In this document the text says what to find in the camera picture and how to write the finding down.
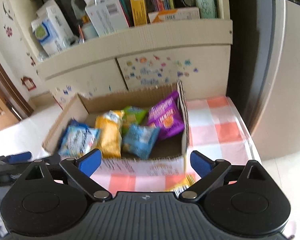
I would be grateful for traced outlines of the light blue toast snack packet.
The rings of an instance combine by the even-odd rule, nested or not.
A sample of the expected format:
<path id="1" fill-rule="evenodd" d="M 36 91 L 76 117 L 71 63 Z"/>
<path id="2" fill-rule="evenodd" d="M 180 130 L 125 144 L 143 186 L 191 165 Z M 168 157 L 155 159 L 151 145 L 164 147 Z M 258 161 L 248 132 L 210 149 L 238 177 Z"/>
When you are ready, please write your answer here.
<path id="1" fill-rule="evenodd" d="M 66 127 L 57 153 L 61 157 L 78 159 L 97 144 L 101 130 L 72 119 Z"/>

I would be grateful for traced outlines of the yellow little waffle packet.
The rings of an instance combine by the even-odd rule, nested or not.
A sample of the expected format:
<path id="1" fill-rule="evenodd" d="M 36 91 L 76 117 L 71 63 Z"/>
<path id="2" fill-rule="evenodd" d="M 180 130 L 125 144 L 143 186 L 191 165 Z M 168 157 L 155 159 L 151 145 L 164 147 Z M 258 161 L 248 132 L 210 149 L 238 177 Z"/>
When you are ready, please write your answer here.
<path id="1" fill-rule="evenodd" d="M 166 189 L 167 192 L 174 192 L 174 194 L 178 197 L 181 193 L 183 193 L 186 189 L 191 187 L 195 183 L 194 176 L 192 174 L 187 174 L 184 178 L 174 184 L 173 186 Z"/>

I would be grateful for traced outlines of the orange yellow cracker packet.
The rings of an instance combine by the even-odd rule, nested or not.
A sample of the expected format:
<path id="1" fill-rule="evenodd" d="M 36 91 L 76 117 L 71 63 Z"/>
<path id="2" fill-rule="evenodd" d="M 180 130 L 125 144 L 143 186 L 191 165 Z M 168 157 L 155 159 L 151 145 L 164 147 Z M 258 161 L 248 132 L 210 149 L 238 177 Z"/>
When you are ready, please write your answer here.
<path id="1" fill-rule="evenodd" d="M 121 158 L 123 110 L 108 111 L 95 120 L 95 128 L 100 129 L 96 145 L 104 159 Z"/>

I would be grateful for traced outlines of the light blue barcode packet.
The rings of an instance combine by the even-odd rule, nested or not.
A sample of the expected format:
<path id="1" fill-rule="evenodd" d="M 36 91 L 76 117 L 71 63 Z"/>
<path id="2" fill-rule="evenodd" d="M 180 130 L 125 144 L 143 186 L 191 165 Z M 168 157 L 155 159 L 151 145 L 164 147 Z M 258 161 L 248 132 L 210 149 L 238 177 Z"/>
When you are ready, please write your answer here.
<path id="1" fill-rule="evenodd" d="M 122 148 L 140 159 L 149 158 L 160 132 L 159 127 L 131 124 L 123 137 Z"/>

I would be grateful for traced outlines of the purple noodle snack packet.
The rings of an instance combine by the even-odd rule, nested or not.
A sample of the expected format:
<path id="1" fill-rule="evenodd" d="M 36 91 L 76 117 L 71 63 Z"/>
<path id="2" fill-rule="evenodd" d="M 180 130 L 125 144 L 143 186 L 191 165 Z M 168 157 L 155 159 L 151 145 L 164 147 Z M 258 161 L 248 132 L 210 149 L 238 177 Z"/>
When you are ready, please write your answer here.
<path id="1" fill-rule="evenodd" d="M 177 107 L 179 93 L 175 90 L 148 111 L 147 125 L 160 128 L 158 140 L 165 140 L 184 131 L 184 122 Z"/>

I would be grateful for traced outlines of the green snack packet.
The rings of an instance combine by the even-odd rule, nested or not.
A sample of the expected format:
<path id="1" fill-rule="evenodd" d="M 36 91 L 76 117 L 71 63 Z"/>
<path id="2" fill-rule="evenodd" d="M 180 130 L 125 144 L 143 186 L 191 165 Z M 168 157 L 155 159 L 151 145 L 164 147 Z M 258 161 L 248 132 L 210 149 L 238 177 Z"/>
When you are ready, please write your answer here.
<path id="1" fill-rule="evenodd" d="M 122 118 L 122 134 L 125 135 L 131 124 L 141 124 L 145 118 L 147 111 L 143 108 L 135 106 L 127 106 L 123 109 L 124 116 Z"/>

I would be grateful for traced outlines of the red checkered tablecloth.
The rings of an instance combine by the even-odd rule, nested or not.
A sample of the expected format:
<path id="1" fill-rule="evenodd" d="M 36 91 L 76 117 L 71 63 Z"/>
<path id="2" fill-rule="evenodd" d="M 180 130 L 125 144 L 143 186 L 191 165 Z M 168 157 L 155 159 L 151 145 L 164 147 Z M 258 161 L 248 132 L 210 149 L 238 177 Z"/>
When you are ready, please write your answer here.
<path id="1" fill-rule="evenodd" d="M 197 150 L 212 160 L 225 159 L 234 165 L 244 165 L 250 159 L 261 160 L 251 135 L 230 98 L 221 96 L 188 101 L 187 109 L 190 125 L 187 154 Z M 117 191 L 165 191 L 184 177 L 184 174 L 144 177 L 98 172 L 91 176 L 112 194 Z"/>

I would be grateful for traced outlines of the white cardboard milk box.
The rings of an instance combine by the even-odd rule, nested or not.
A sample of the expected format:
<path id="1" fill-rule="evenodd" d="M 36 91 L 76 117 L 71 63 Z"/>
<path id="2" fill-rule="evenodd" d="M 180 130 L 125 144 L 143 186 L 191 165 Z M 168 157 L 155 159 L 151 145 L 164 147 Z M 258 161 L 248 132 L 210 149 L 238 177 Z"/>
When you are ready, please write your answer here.
<path id="1" fill-rule="evenodd" d="M 62 158 L 79 158 L 83 150 L 61 148 L 72 121 L 98 129 L 94 147 L 102 153 L 104 174 L 171 176 L 186 170 L 189 122 L 183 83 L 147 87 L 104 96 L 74 95 L 50 128 L 42 147 Z"/>

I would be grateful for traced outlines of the cream cabinet with stickers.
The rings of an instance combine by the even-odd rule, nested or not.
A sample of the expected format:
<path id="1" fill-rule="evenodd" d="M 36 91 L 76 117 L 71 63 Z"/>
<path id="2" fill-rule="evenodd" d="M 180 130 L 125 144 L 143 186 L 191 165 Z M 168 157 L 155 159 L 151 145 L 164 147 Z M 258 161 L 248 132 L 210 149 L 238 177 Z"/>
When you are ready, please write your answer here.
<path id="1" fill-rule="evenodd" d="M 142 25 L 93 38 L 47 59 L 31 30 L 38 5 L 6 0 L 30 66 L 26 80 L 50 92 L 60 105 L 76 94 L 93 97 L 117 90 L 183 82 L 189 100 L 225 95 L 232 45 L 229 0 L 217 0 L 220 18 Z"/>

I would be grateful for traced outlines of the silver refrigerator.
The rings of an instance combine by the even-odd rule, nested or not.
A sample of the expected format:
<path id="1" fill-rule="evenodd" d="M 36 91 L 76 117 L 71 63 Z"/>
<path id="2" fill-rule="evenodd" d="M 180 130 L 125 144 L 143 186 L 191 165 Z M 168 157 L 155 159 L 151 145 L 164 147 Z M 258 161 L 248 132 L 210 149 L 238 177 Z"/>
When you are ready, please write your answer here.
<path id="1" fill-rule="evenodd" d="M 228 96 L 263 160 L 300 153 L 300 0 L 229 0 Z"/>

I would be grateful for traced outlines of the white blue wipes pack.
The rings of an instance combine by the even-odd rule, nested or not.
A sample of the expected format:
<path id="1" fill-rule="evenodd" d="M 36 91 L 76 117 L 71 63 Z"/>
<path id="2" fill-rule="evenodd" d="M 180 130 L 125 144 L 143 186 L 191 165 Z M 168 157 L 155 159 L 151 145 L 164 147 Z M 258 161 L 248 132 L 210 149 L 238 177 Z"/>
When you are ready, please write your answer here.
<path id="1" fill-rule="evenodd" d="M 48 0 L 36 13 L 37 19 L 31 22 L 32 32 L 48 56 L 76 43 L 77 37 L 55 0 Z"/>

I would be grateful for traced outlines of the small white jar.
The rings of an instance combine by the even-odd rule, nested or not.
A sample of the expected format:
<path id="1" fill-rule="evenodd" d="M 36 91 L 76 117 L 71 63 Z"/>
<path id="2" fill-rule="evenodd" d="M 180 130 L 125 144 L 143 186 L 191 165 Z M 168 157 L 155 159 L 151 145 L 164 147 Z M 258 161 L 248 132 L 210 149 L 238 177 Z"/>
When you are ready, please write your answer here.
<path id="1" fill-rule="evenodd" d="M 92 38 L 98 37 L 98 34 L 91 22 L 83 23 L 82 31 L 83 31 L 85 40 L 90 40 Z"/>

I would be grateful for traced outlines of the orange white flat box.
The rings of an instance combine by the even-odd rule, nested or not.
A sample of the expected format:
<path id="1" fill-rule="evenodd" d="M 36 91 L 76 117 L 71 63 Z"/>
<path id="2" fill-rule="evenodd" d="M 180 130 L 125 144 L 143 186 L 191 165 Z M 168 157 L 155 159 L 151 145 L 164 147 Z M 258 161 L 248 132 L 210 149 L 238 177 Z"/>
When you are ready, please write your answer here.
<path id="1" fill-rule="evenodd" d="M 186 7 L 150 12 L 148 17 L 150 24 L 153 24 L 167 21 L 197 20 L 200 19 L 200 14 L 197 7 Z"/>

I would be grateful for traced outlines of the white carton with barcode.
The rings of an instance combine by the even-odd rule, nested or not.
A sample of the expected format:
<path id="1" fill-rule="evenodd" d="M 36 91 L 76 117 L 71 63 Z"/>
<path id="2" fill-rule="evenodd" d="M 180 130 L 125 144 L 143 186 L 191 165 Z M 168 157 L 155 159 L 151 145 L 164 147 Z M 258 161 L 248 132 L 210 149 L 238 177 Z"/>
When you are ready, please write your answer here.
<path id="1" fill-rule="evenodd" d="M 129 28 L 120 0 L 83 0 L 85 12 L 99 37 Z"/>

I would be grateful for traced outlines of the yellow upright box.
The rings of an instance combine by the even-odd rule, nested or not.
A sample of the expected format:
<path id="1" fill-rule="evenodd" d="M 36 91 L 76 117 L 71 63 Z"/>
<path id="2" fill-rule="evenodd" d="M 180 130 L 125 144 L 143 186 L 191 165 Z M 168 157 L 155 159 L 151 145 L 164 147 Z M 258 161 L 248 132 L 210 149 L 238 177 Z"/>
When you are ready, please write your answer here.
<path id="1" fill-rule="evenodd" d="M 147 24 L 146 0 L 130 0 L 134 26 Z"/>

